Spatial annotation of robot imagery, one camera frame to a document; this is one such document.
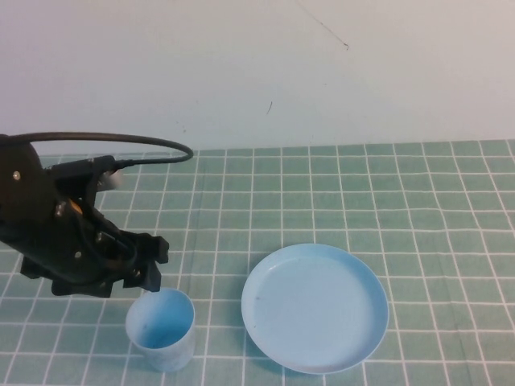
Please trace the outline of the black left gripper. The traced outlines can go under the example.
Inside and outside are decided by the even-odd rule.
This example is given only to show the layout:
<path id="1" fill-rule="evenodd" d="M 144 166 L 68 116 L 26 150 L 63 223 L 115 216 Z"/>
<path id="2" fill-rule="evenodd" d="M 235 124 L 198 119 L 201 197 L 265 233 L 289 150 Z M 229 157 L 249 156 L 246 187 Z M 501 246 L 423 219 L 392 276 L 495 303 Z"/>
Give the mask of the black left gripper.
<path id="1" fill-rule="evenodd" d="M 109 298 L 113 284 L 158 292 L 168 262 L 161 236 L 122 231 L 99 211 L 59 202 L 43 218 L 19 221 L 20 273 L 51 281 L 55 296 Z"/>

